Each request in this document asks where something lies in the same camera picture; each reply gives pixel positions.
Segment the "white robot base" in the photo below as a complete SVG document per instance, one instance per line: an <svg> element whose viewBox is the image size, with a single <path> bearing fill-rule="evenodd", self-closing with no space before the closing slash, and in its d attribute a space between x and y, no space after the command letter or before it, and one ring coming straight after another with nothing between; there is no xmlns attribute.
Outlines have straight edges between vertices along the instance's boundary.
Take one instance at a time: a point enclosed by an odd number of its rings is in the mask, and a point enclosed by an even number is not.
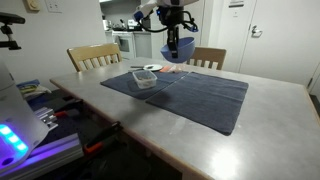
<svg viewBox="0 0 320 180"><path fill-rule="evenodd" d="M0 63L0 173L23 163L49 129L30 108L6 65Z"/></svg>

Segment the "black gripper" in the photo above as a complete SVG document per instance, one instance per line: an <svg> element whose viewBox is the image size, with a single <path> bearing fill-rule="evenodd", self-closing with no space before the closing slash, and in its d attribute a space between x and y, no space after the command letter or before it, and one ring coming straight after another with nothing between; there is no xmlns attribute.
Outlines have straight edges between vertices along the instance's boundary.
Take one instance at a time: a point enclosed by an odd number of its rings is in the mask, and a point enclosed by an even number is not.
<svg viewBox="0 0 320 180"><path fill-rule="evenodd" d="M178 58L177 43L178 35L178 25L184 20L184 15L182 11L183 7L163 7L160 6L157 9L157 15L162 25L167 28L167 40L169 42L169 50L171 56L174 59Z"/></svg>

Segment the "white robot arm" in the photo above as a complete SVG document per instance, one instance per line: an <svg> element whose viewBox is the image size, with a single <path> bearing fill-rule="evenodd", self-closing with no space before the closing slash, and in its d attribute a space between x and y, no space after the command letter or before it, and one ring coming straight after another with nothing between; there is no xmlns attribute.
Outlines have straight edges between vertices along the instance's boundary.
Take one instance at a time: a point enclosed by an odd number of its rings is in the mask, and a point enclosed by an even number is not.
<svg viewBox="0 0 320 180"><path fill-rule="evenodd" d="M193 37L179 37L179 25L190 32L197 32L198 26L195 19L184 7L198 0L149 0L140 5L133 13L133 19L145 30L151 33L167 32L167 42L161 48L163 57L172 63L183 63L191 58L195 51L195 40ZM141 20L155 13L162 29L152 30L145 27Z"/></svg>

